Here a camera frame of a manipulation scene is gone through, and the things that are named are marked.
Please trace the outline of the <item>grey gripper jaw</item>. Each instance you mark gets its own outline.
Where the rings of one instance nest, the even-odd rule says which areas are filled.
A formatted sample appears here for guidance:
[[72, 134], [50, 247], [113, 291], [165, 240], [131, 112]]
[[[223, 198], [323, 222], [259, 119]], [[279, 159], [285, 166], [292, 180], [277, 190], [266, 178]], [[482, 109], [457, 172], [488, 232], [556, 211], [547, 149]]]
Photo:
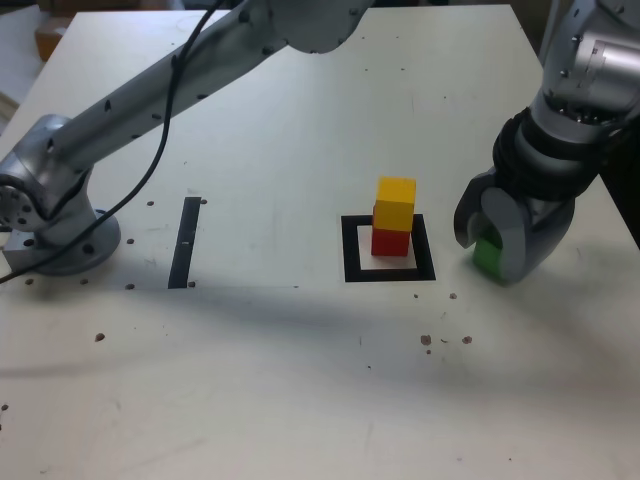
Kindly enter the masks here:
[[483, 192], [495, 186], [495, 169], [490, 168], [471, 179], [454, 213], [453, 228], [458, 244], [467, 249], [490, 228], [481, 197]]
[[481, 204], [490, 228], [479, 238], [479, 268], [503, 284], [528, 276], [566, 235], [575, 201], [516, 200], [498, 188], [486, 190]]

